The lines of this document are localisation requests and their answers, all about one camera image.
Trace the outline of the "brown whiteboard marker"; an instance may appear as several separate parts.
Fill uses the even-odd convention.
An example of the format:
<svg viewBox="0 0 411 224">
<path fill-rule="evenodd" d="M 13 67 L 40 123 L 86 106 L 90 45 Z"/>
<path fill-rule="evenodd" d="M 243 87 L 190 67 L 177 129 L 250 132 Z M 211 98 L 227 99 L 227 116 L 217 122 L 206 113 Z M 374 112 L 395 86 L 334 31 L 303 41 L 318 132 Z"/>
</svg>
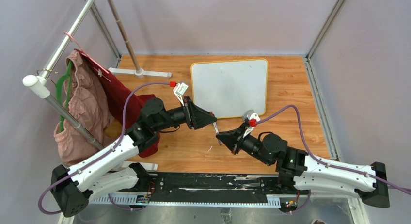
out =
<svg viewBox="0 0 411 224">
<path fill-rule="evenodd" d="M 212 125 L 213 125 L 213 128 L 214 128 L 214 130 L 215 130 L 215 133 L 216 133 L 216 134 L 219 134 L 217 122 L 212 123 Z M 217 141 L 218 141 L 218 144 L 219 144 L 219 145 L 222 145 L 222 142 L 221 142 L 219 139 L 217 139 Z"/>
</svg>

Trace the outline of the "yellow-framed whiteboard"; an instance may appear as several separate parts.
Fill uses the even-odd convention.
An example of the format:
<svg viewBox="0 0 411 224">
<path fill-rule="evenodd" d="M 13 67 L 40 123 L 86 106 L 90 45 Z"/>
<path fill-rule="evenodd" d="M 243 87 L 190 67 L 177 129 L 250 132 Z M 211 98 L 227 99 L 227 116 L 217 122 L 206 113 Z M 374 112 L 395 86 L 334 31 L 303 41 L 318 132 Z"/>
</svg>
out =
<svg viewBox="0 0 411 224">
<path fill-rule="evenodd" d="M 193 101 L 217 118 L 241 117 L 248 110 L 263 115 L 268 68 L 269 63 L 263 58 L 193 63 Z"/>
</svg>

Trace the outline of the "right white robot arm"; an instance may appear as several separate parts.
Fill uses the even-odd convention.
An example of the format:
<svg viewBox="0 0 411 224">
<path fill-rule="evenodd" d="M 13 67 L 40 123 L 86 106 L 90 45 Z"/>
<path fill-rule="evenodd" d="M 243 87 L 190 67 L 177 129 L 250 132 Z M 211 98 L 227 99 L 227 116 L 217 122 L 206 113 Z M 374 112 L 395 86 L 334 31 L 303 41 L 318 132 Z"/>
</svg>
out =
<svg viewBox="0 0 411 224">
<path fill-rule="evenodd" d="M 258 137 L 245 134 L 242 128 L 216 134 L 232 154 L 244 151 L 267 166 L 275 165 L 277 188 L 282 193 L 311 190 L 347 195 L 369 206 L 390 207 L 385 165 L 355 165 L 311 156 L 307 151 L 288 146 L 273 132 Z"/>
</svg>

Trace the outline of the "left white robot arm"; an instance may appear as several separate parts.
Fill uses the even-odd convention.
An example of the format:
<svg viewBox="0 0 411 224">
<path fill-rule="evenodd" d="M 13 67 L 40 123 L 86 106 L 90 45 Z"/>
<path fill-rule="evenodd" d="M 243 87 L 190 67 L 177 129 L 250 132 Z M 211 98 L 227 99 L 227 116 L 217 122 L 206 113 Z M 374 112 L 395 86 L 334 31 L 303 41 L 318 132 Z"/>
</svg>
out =
<svg viewBox="0 0 411 224">
<path fill-rule="evenodd" d="M 148 187 L 148 173 L 139 163 L 116 173 L 110 171 L 123 161 L 142 153 L 159 141 L 159 132 L 186 124 L 201 129 L 215 123 L 217 118 L 196 106 L 189 96 L 180 107 L 166 110 L 161 99 L 147 100 L 140 116 L 112 144 L 93 156 L 68 168 L 59 165 L 52 171 L 48 189 L 60 208 L 57 213 L 72 217 L 82 212 L 89 202 L 117 190 L 134 188 L 138 192 Z"/>
</svg>

